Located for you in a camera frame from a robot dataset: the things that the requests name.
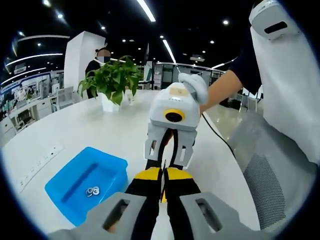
yellow camera ring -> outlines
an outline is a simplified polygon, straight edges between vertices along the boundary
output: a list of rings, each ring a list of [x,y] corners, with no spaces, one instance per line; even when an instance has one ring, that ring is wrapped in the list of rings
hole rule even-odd
[[[185,119],[185,113],[179,109],[167,109],[164,111],[165,118],[172,122],[172,123],[178,123]]]

dark sleeve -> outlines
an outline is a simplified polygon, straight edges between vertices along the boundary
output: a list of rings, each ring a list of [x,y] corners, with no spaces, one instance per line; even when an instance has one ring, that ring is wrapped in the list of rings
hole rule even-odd
[[[235,73],[243,87],[250,93],[255,95],[258,92],[261,86],[261,78],[249,30],[245,36],[244,46],[240,55],[233,61],[229,70]]]
[[[88,66],[85,69],[85,75],[87,76],[87,73],[92,71],[92,70],[97,70],[100,68],[100,64],[97,63],[96,61],[91,61],[89,62]],[[94,76],[95,74],[93,72],[89,73],[88,77]]]

power outlet strip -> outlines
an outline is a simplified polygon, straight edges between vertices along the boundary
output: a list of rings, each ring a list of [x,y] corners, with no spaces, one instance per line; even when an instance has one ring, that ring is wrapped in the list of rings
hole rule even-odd
[[[63,146],[57,145],[51,148],[51,150],[43,156],[41,159],[36,161],[36,163],[25,173],[23,177],[21,177],[17,181],[18,191],[21,193],[31,179],[48,163],[51,159],[57,156],[62,150],[64,149]]]

office chair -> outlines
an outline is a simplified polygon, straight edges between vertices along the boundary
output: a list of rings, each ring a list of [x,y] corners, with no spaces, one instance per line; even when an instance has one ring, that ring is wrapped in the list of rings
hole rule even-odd
[[[56,104],[53,104],[56,111],[59,111],[74,104],[74,100],[72,97],[73,91],[74,88],[72,86],[57,90]]]
[[[304,204],[317,165],[292,139],[250,110],[227,142],[250,189],[260,228],[278,234]]]
[[[17,130],[22,130],[29,125],[31,120],[34,120],[34,119],[31,117],[29,109],[27,109],[18,114],[17,120],[18,120],[18,122],[16,123]]]

desk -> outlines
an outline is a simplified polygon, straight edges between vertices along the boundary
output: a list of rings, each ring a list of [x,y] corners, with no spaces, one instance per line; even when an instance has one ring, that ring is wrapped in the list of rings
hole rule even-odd
[[[44,99],[34,99],[31,102],[27,103],[26,105],[16,108],[12,110],[9,114],[9,118],[13,120],[13,125],[16,126],[17,124],[17,117],[20,113],[22,113],[25,110],[31,110],[31,115],[34,117],[35,121],[39,120],[39,115],[38,115],[38,109],[37,105],[40,105],[42,103],[45,103],[47,100],[50,100],[50,103],[52,103],[52,99],[57,98],[57,96],[50,96],[46,97]]]
[[[144,143],[150,121],[149,110],[158,93],[139,90],[134,104],[117,114],[103,112],[98,97],[79,102],[35,122],[4,146],[4,167],[9,181],[13,184],[13,190],[22,207],[41,230],[50,233],[62,228],[73,228],[52,203],[44,187],[85,147],[94,147],[127,160],[129,181],[144,169]],[[253,230],[259,230],[254,201],[229,148],[213,133],[203,118],[197,131],[188,172],[193,175],[203,192],[213,192],[239,212],[242,223]],[[21,193],[18,193],[16,180],[56,144],[64,146],[64,150],[44,166]],[[165,148],[163,159],[169,160],[172,153],[171,140]],[[167,219],[166,206],[163,203],[152,239],[173,239]]]

